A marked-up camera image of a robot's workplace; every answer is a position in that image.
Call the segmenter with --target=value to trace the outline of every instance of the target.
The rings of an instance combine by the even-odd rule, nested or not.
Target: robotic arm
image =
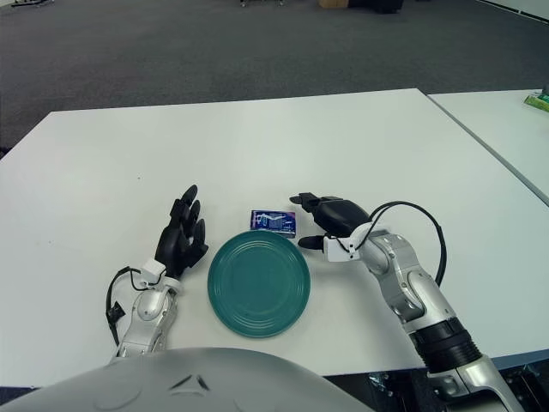
[[[359,260],[377,278],[387,305],[400,319],[429,370],[434,391],[444,401],[460,401],[455,406],[458,410],[470,402],[477,403],[477,395],[481,395],[485,406],[523,411],[492,360],[476,348],[437,283],[421,267],[411,245],[386,227],[374,227],[380,215],[371,222],[362,208],[338,197],[300,193],[290,200],[312,213],[315,222],[327,231],[324,236],[302,238],[300,246],[322,249],[330,262]],[[443,250],[437,278],[442,279],[442,229],[439,237]],[[487,397],[487,391],[497,398]]]
[[[192,185],[173,203],[170,222],[162,231],[154,259],[150,258],[141,270],[135,270],[141,277],[139,287],[134,283],[132,268],[118,272],[119,276],[129,271],[132,285],[141,293],[133,304],[130,327],[120,343],[116,321],[124,315],[124,311],[118,303],[111,307],[110,298],[107,297],[106,317],[118,344],[115,357],[155,352],[166,346],[166,334],[177,314],[176,296],[182,289],[179,279],[183,271],[194,266],[208,250],[204,244],[204,220],[198,220],[200,202],[195,201],[197,192],[196,185]]]

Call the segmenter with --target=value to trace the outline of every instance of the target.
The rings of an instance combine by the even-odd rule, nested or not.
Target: blue box
[[[250,230],[269,230],[285,238],[295,238],[295,213],[252,210]]]

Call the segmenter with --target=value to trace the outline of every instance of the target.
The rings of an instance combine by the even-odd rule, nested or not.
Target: white table
[[[449,247],[443,291],[480,348],[547,347],[549,209],[416,89],[54,112],[0,162],[0,385],[48,385],[109,361],[109,281],[154,254],[173,199],[193,183],[210,250],[183,279],[172,348],[251,348],[320,374],[422,366],[373,276],[319,253],[304,251],[311,297],[290,330],[254,340],[216,318],[208,267],[251,209],[296,210],[298,237],[322,233],[288,201],[300,191],[366,210],[423,205]],[[430,222],[402,208],[385,223],[434,274]],[[127,281],[114,293],[129,311]]]
[[[549,113],[525,105],[532,90],[431,94],[549,206]]]

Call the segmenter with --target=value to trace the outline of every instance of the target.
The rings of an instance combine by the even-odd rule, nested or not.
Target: gray carpet
[[[416,87],[538,88],[549,26],[474,0],[398,15],[316,0],[57,0],[0,9],[0,144],[48,112]]]

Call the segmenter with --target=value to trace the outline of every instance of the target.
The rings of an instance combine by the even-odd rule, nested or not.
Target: green object
[[[288,239],[263,230],[227,241],[209,268],[208,296],[226,327],[249,337],[288,329],[305,309],[311,278]]]
[[[530,94],[526,98],[526,100],[524,100],[524,103],[533,107],[537,107],[538,109],[545,110],[546,112],[549,112],[549,101],[540,99],[540,97],[536,95]]]

